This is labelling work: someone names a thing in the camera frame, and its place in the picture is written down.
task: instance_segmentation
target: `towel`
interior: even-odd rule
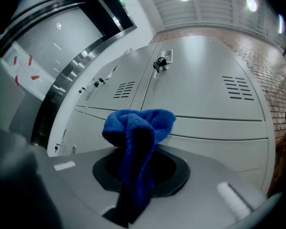
[[[162,109],[119,110],[105,122],[103,137],[114,146],[125,148],[118,174],[131,207],[138,212],[148,205],[153,188],[149,159],[155,146],[169,135],[175,120],[172,112]]]

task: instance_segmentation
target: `brick wall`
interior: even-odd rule
[[[273,118],[276,142],[286,132],[286,60],[270,43],[246,33],[215,27],[191,27],[163,31],[151,43],[183,36],[203,35],[218,39],[231,48],[260,83]]]

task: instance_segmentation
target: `red sticker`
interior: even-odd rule
[[[32,80],[37,80],[39,79],[39,75],[34,75],[34,76],[31,76]]]
[[[32,64],[32,56],[30,57],[30,59],[29,59],[29,66]]]
[[[19,86],[19,83],[18,83],[18,75],[16,75],[16,77],[15,77],[15,83]]]

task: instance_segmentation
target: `locker door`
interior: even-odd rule
[[[112,69],[118,67],[106,84],[100,83],[93,93],[88,91],[87,98],[82,100],[87,102],[85,106],[109,110],[129,109],[155,47],[156,45],[149,45],[140,48],[104,66],[104,70],[97,73],[94,81],[99,78],[105,80]]]
[[[208,37],[164,42],[169,69],[152,76],[142,110],[166,109],[180,117],[264,120],[247,75],[223,43]]]

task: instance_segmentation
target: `locker vent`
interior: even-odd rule
[[[128,82],[128,83],[122,83],[119,85],[119,87],[116,90],[116,93],[114,94],[113,98],[124,98],[128,97],[133,89],[133,85],[135,82]]]
[[[91,92],[88,93],[88,95],[86,96],[86,99],[85,100],[89,100],[90,97],[91,97],[91,94],[93,93],[93,90]]]
[[[253,96],[244,78],[223,76],[223,81],[232,99],[244,99],[253,101]]]

